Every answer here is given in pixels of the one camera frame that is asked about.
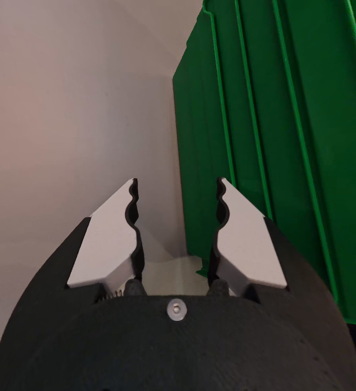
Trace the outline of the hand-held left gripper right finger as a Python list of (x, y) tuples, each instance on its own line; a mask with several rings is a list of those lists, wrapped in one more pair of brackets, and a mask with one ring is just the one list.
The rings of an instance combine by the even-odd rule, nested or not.
[(235, 296), (244, 296), (252, 284), (285, 289), (265, 216), (226, 178), (218, 177), (216, 183), (219, 225), (212, 237), (209, 287), (223, 280)]

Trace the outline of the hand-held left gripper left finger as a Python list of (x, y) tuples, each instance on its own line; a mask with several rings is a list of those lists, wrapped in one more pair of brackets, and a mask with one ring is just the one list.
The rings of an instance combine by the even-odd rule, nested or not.
[(131, 178), (92, 213), (67, 281), (70, 288), (100, 283), (116, 292), (130, 279), (142, 281), (138, 199), (138, 180)]

